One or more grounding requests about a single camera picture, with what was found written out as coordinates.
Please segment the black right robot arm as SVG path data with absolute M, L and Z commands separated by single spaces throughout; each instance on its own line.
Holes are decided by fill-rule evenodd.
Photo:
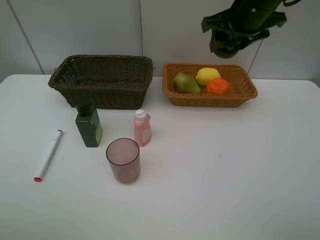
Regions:
M 276 11 L 281 0 L 235 0 L 230 8 L 206 16 L 202 32 L 211 31 L 210 52 L 229 59 L 249 45 L 270 36 L 270 28 L 282 27 L 287 17 Z

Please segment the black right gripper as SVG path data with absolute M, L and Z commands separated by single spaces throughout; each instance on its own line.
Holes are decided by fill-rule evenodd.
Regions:
M 237 49 L 243 50 L 251 44 L 270 36 L 268 29 L 282 27 L 287 21 L 284 12 L 263 10 L 257 7 L 244 9 L 229 8 L 212 16 L 204 17 L 201 22 L 202 31 L 211 30 L 210 52 L 216 53 L 223 48 L 223 32 L 237 33 L 240 41 Z

